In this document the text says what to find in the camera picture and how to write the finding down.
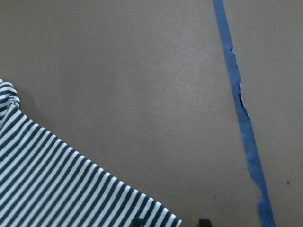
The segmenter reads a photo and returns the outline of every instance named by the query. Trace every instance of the navy and white striped fabric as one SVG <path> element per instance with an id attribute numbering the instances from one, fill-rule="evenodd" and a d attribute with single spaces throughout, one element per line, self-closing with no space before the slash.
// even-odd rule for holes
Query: navy and white striped fabric
<path id="1" fill-rule="evenodd" d="M 0 226 L 178 227 L 162 204 L 131 188 L 39 126 L 0 79 Z"/>

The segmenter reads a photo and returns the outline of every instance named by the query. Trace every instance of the tape strip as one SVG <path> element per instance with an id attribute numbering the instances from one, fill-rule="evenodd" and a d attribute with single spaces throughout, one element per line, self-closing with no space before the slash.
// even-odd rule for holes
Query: tape strip
<path id="1" fill-rule="evenodd" d="M 232 37 L 228 27 L 224 4 L 222 0 L 213 0 L 213 3 L 225 55 L 226 66 L 232 87 L 233 99 L 235 101 L 238 115 L 240 131 L 247 156 L 250 176 L 258 185 L 262 193 L 258 203 L 261 224 L 262 227 L 275 227 L 274 215 L 270 204 L 266 180 L 258 154 L 252 124 L 241 97 L 241 77 L 239 68 L 237 66 L 236 57 L 232 51 Z"/>

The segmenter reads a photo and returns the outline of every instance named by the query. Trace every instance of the striped fabric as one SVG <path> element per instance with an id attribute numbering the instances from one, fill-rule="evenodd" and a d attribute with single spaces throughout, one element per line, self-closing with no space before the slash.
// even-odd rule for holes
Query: striped fabric
<path id="1" fill-rule="evenodd" d="M 0 79 L 0 226 L 178 227 L 163 205 L 131 188 L 39 126 Z"/>

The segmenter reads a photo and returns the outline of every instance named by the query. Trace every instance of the gray surface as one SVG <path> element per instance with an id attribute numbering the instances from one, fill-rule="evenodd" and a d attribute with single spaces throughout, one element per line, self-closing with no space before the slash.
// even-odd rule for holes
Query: gray surface
<path id="1" fill-rule="evenodd" d="M 295 227 L 303 2 L 260 2 L 225 5 L 277 225 Z M 182 226 L 259 226 L 212 1 L 2 1 L 0 30 L 30 118 Z"/>

